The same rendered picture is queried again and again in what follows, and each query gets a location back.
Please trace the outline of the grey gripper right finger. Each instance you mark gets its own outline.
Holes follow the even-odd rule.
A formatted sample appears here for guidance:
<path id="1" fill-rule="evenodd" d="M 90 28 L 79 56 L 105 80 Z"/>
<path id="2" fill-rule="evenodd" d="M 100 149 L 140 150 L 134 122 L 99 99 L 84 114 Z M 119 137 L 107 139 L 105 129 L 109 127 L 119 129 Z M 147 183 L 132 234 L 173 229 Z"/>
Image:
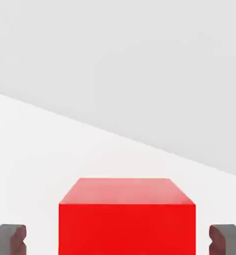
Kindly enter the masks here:
<path id="1" fill-rule="evenodd" d="M 209 255 L 236 255 L 236 225 L 210 225 Z"/>

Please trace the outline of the small red cube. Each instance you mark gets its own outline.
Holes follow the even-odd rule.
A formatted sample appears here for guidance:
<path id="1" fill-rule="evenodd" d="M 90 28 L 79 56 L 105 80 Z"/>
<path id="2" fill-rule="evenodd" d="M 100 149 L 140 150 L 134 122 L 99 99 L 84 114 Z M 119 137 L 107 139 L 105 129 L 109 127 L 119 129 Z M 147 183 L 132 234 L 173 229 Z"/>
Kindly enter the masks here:
<path id="1" fill-rule="evenodd" d="M 80 178 L 58 226 L 58 255 L 196 255 L 195 203 L 167 178 Z"/>

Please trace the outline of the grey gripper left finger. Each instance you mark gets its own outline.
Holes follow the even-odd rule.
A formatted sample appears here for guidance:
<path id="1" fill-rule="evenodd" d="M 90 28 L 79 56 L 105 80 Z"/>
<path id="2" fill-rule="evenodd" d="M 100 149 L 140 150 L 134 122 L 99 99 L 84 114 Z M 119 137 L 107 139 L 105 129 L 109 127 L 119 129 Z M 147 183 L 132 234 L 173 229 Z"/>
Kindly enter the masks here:
<path id="1" fill-rule="evenodd" d="M 25 225 L 0 225 L 0 255 L 26 255 L 26 234 Z"/>

